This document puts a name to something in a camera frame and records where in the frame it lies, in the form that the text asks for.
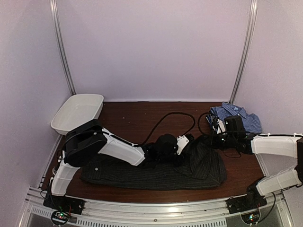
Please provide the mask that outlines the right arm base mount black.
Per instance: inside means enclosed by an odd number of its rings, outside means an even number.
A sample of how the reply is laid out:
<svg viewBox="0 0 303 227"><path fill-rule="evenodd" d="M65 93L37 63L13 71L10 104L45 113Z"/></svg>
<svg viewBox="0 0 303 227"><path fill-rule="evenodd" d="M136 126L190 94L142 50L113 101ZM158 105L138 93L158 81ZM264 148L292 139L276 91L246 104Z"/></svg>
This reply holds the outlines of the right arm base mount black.
<svg viewBox="0 0 303 227"><path fill-rule="evenodd" d="M230 197L226 200L230 214L257 209L267 205L265 196L259 194L255 186L247 188L246 195L240 197Z"/></svg>

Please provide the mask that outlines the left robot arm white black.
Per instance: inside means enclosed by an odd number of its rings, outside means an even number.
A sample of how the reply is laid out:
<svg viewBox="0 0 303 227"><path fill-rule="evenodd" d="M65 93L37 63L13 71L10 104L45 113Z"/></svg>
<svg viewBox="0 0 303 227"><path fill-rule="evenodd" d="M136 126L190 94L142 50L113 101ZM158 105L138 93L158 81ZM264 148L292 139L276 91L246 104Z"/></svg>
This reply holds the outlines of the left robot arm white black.
<svg viewBox="0 0 303 227"><path fill-rule="evenodd" d="M58 210L65 209L68 199L64 195L75 173L98 154L120 159L133 166L169 161L178 164L189 142L186 135L174 137L164 134L156 142L134 144L111 133L98 120L91 120L67 133L58 165L53 169L49 183L49 201Z"/></svg>

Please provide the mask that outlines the black pinstriped long sleeve shirt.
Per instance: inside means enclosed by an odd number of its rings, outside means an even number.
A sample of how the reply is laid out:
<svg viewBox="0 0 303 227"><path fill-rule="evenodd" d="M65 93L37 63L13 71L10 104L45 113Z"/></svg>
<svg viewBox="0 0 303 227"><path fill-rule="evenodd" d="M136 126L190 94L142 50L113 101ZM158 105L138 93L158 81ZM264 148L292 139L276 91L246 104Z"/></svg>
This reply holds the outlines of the black pinstriped long sleeve shirt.
<svg viewBox="0 0 303 227"><path fill-rule="evenodd" d="M227 179L222 157L199 136L186 145L181 165L173 163L133 166L98 154L81 168L80 179L92 184L140 190L202 190L220 186Z"/></svg>

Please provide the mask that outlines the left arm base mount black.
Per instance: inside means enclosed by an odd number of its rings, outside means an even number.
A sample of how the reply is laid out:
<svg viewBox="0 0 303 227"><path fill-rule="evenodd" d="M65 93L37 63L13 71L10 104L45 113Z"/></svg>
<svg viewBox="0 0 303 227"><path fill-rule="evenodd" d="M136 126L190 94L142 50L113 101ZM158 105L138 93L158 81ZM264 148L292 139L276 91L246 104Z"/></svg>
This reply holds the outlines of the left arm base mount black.
<svg viewBox="0 0 303 227"><path fill-rule="evenodd" d="M50 190L47 190L43 205L66 214L81 215L85 201L67 196L55 196L51 194Z"/></svg>

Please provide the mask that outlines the white plastic basin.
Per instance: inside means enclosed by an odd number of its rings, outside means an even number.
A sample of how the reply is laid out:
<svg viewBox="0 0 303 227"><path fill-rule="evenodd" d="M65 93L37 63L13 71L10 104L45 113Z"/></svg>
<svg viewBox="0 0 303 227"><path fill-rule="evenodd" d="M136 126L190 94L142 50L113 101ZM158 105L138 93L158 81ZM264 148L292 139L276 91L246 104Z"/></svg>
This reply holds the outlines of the white plastic basin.
<svg viewBox="0 0 303 227"><path fill-rule="evenodd" d="M98 119L103 108L104 97L98 94L77 94L57 111L50 126L60 135L65 136L73 129Z"/></svg>

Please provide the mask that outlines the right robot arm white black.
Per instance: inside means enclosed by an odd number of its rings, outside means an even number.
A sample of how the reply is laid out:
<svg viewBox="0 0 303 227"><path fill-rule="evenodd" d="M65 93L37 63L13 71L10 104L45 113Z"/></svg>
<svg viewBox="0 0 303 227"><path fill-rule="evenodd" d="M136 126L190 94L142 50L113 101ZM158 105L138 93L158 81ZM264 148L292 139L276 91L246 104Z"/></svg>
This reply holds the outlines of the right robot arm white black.
<svg viewBox="0 0 303 227"><path fill-rule="evenodd" d="M225 131L210 136L209 144L214 149L233 148L239 154L277 155L297 160L294 167L266 176L249 186L242 202L246 208L254 208L261 201L261 196L303 185L302 134L257 134L246 131L238 116L227 117L224 121Z"/></svg>

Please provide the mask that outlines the blue checked shirt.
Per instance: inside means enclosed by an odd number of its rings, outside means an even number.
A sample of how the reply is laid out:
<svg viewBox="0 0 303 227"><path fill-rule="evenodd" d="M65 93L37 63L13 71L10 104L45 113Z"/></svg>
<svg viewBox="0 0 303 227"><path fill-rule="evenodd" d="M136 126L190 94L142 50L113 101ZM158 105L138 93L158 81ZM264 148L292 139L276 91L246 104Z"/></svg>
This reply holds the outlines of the blue checked shirt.
<svg viewBox="0 0 303 227"><path fill-rule="evenodd" d="M221 106L210 108L210 113L206 115L206 120L214 129L217 121L224 122L224 119L230 116L239 116L242 119L244 129L252 133L261 133L261 123L256 114L249 114L244 107L239 107L229 103L222 103Z"/></svg>

